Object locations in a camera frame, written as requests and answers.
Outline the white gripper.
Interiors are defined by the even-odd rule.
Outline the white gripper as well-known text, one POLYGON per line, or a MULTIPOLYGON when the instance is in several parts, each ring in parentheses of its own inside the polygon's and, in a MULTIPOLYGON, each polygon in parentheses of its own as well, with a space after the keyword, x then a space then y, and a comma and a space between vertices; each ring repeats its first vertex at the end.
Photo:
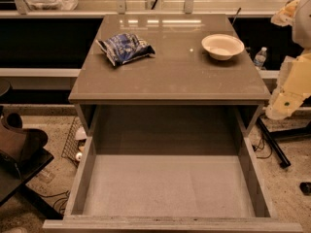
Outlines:
MULTIPOLYGON (((293 0, 271 18, 278 26, 292 26, 294 13, 300 0, 293 0)), ((311 96, 311 53, 304 52, 292 61, 284 61, 277 86, 269 99, 265 114, 268 118, 282 120, 290 117, 311 96)))

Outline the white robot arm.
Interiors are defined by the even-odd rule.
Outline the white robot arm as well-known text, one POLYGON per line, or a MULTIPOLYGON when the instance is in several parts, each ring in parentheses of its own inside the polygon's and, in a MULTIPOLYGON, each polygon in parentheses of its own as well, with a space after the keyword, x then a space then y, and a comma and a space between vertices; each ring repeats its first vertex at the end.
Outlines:
POLYGON ((275 25, 292 27, 293 42, 303 52, 281 65, 277 86, 265 114, 270 119, 290 117, 311 96, 311 0, 293 0, 271 19, 275 25))

